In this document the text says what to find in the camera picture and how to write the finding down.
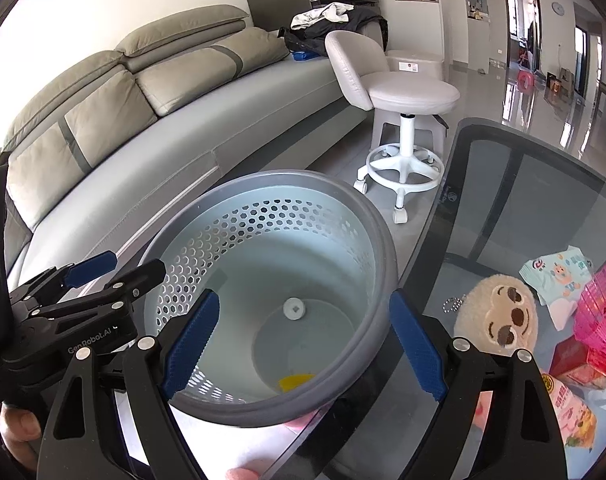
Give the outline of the person's left hand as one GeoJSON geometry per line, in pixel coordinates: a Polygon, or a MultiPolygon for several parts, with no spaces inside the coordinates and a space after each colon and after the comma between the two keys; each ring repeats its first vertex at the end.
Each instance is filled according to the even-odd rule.
{"type": "Polygon", "coordinates": [[[38,455],[32,443],[41,438],[37,417],[22,408],[1,405],[0,434],[11,456],[30,472],[37,471],[38,455]]]}

